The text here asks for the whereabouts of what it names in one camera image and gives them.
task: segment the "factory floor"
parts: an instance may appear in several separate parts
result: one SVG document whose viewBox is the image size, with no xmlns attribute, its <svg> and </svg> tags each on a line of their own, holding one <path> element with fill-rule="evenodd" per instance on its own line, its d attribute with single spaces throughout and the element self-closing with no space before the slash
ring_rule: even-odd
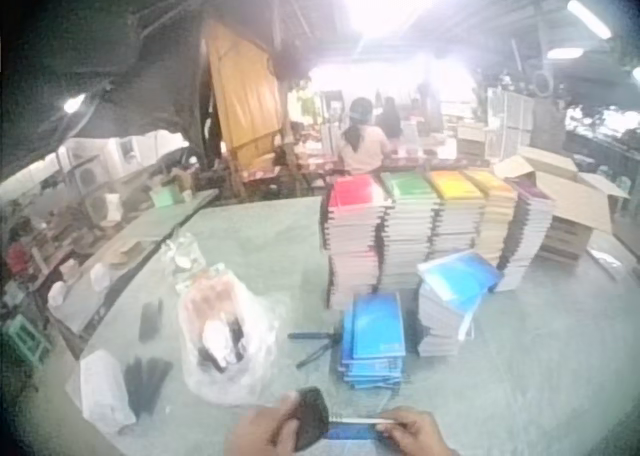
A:
<svg viewBox="0 0 640 456">
<path fill-rule="evenodd" d="M 613 220 L 613 233 L 640 262 L 640 221 L 618 215 Z"/>
</svg>

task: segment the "human hand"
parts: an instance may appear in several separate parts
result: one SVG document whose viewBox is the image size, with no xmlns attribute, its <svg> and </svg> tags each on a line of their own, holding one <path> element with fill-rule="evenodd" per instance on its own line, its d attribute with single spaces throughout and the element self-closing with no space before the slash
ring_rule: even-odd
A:
<svg viewBox="0 0 640 456">
<path fill-rule="evenodd" d="M 376 430 L 391 438 L 406 456 L 453 456 L 431 413 L 399 407 L 380 414 L 399 424 L 379 424 Z"/>
<path fill-rule="evenodd" d="M 286 394 L 275 408 L 258 408 L 235 427 L 225 445 L 226 456 L 290 456 L 296 445 L 298 420 L 291 414 L 298 393 Z"/>
</svg>

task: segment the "chair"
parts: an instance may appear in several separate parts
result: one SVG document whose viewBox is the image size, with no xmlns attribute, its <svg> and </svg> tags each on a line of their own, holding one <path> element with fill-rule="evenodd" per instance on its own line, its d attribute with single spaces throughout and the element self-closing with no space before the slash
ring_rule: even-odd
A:
<svg viewBox="0 0 640 456">
<path fill-rule="evenodd" d="M 41 368 L 52 347 L 24 316 L 17 314 L 9 324 L 7 335 L 20 355 L 36 368 Z"/>
</svg>

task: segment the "gray tabletop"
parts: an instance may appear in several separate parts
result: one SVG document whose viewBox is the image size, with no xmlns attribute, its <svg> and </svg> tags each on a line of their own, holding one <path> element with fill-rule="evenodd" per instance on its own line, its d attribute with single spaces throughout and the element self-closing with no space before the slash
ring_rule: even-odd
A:
<svg viewBox="0 0 640 456">
<path fill-rule="evenodd" d="M 638 285 L 628 274 L 616 280 L 586 255 L 576 266 L 536 259 L 517 291 L 486 298 L 475 319 L 475 339 L 456 358 L 409 356 L 410 379 L 395 395 L 349 389 L 328 355 L 297 371 L 294 363 L 315 345 L 291 343 L 286 333 L 328 330 L 338 320 L 324 309 L 328 267 L 319 246 L 319 204 L 306 198 L 208 209 L 185 225 L 209 264 L 224 262 L 278 315 L 278 357 L 265 402 L 315 385 L 331 411 L 343 416 L 396 405 L 432 411 L 448 443 L 465 456 L 574 455 L 595 444 L 640 397 Z M 610 236 L 596 234 L 593 244 L 624 264 L 633 261 Z M 157 298 L 165 302 L 162 331 L 140 344 L 141 307 Z M 142 416 L 122 434 L 106 435 L 127 456 L 222 454 L 225 433 L 245 411 L 209 404 L 186 387 L 176 303 L 156 255 L 83 354 L 103 348 L 123 366 L 135 356 L 175 365 L 154 415 Z M 77 371 L 67 391 L 79 403 Z M 372 443 L 323 441 L 305 454 L 382 453 Z"/>
<path fill-rule="evenodd" d="M 217 190 L 202 191 L 196 193 L 188 203 L 166 206 L 164 208 L 152 208 L 145 211 L 135 221 L 125 227 L 108 243 L 101 247 L 96 254 L 82 265 L 81 274 L 78 280 L 71 285 L 64 302 L 60 306 L 49 306 L 51 313 L 62 321 L 75 334 L 80 334 L 82 328 L 89 322 L 95 312 L 104 301 L 105 291 L 97 292 L 91 285 L 91 269 L 113 248 L 131 240 L 141 240 L 144 251 L 129 264 L 133 266 L 140 261 L 147 251 L 153 247 L 153 242 L 157 242 L 165 237 L 171 229 L 185 218 L 191 215 L 198 208 L 211 201 Z M 120 277 L 124 270 L 109 270 L 112 284 Z"/>
</svg>

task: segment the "purple notebook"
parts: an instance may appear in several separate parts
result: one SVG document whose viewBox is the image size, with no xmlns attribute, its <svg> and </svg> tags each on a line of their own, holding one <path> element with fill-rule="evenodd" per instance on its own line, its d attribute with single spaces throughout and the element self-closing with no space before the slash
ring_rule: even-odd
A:
<svg viewBox="0 0 640 456">
<path fill-rule="evenodd" d="M 545 201 L 551 201 L 551 198 L 543 193 L 540 189 L 536 187 L 535 184 L 525 181 L 511 181 L 511 184 L 514 188 L 518 190 L 518 193 L 522 195 L 525 199 L 542 199 Z"/>
</svg>

